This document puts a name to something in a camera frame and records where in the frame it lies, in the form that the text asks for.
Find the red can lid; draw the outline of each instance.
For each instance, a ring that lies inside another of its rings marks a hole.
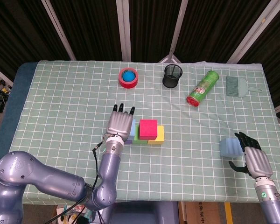
[[[187,97],[187,102],[188,102],[190,105],[194,106],[194,107],[199,106],[198,100],[196,100],[196,99],[193,98],[193,97]]]

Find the wires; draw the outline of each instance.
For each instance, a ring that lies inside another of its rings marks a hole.
[[[73,224],[77,224],[77,220],[78,220],[79,216],[82,214],[82,212],[84,211],[84,209],[85,209],[85,206],[84,206],[84,208],[79,212],[79,214],[77,215],[77,217],[74,219],[74,221],[72,222]]]
[[[67,210],[63,211],[62,213],[60,213],[57,216],[54,216],[53,218],[51,218],[49,221],[47,221],[45,224],[49,224],[51,222],[53,222],[54,220],[58,219],[60,216],[64,215],[66,212],[72,210],[73,208],[75,208],[78,204],[80,204],[83,200],[85,199],[85,197],[81,198],[78,202],[76,202],[74,205],[72,205],[71,207],[69,207]]]
[[[102,217],[102,215],[101,215],[101,213],[99,211],[98,211],[98,218],[99,218],[99,222],[101,224],[103,224],[102,221],[105,223],[105,221],[103,220],[103,217]]]
[[[95,159],[96,172],[97,172],[97,175],[96,175],[94,184],[93,184],[93,186],[92,186],[93,189],[94,189],[94,187],[95,187],[95,185],[96,185],[96,183],[97,183],[97,181],[98,181],[98,159],[97,159],[96,150],[104,143],[106,137],[113,137],[113,136],[114,136],[114,135],[112,135],[112,134],[107,134],[107,133],[105,133],[104,136],[103,136],[103,140],[102,140],[100,143],[98,143],[98,144],[94,147],[94,149],[92,150],[93,156],[94,156],[94,159]],[[53,222],[54,220],[58,219],[60,216],[64,215],[65,213],[67,213],[68,211],[70,211],[71,209],[73,209],[74,207],[76,207],[78,204],[80,204],[84,199],[85,199],[85,197],[83,197],[82,199],[80,199],[78,202],[76,202],[74,205],[72,205],[70,208],[68,208],[67,210],[63,211],[63,212],[60,213],[59,215],[54,216],[53,218],[51,218],[51,219],[50,219],[49,221],[47,221],[45,224],[49,224],[49,223]],[[74,223],[75,221],[78,220],[78,218],[80,217],[80,215],[82,214],[82,212],[83,212],[84,209],[85,209],[85,207],[79,212],[79,214],[77,215],[77,217],[75,218],[75,220],[73,221],[73,223]],[[100,214],[99,211],[98,211],[98,218],[99,218],[101,224],[103,224],[102,221],[101,221],[101,219],[103,219],[103,218],[102,218],[102,216],[101,216],[101,214]]]
[[[3,79],[0,80],[0,84],[4,84],[5,85],[5,81]]]
[[[103,136],[103,140],[98,143],[92,150],[93,152],[93,156],[94,156],[94,159],[95,159],[95,167],[96,167],[96,172],[97,172],[97,175],[95,177],[95,181],[94,181],[94,184],[93,184],[93,188],[95,187],[95,185],[97,184],[97,181],[98,181],[98,159],[97,159],[97,154],[96,154],[96,150],[103,144],[103,142],[105,141],[106,137],[113,137],[114,135],[112,134],[108,134],[108,133],[105,133],[104,136]]]

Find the green chip can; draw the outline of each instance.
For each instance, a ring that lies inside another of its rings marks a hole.
[[[219,79],[218,73],[216,73],[215,71],[208,71],[204,76],[204,78],[188,95],[187,102],[194,107],[199,106],[201,100],[203,100],[203,98],[214,86],[214,84],[218,79]]]

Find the colored foam block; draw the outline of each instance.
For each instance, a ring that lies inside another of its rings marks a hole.
[[[133,140],[133,144],[147,144],[147,140],[140,140],[139,139],[139,125],[135,127],[135,138]]]
[[[127,138],[128,140],[134,140],[134,138],[135,138],[135,128],[136,128],[136,119],[133,119],[130,135]]]
[[[160,145],[165,141],[164,126],[158,125],[158,136],[155,140],[148,140],[148,144]]]
[[[155,140],[158,136],[157,120],[141,119],[139,122],[140,140]]]
[[[226,157],[239,157],[243,155],[242,147],[237,138],[220,141],[220,155]]]

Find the red tape roll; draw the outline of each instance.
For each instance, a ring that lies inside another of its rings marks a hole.
[[[125,71],[132,71],[136,76],[135,79],[131,82],[124,81],[123,78],[122,78],[122,74]],[[119,83],[121,84],[122,87],[125,87],[126,89],[131,89],[131,88],[135,87],[138,83],[138,72],[133,68],[124,68],[119,73],[118,81],[119,81]]]

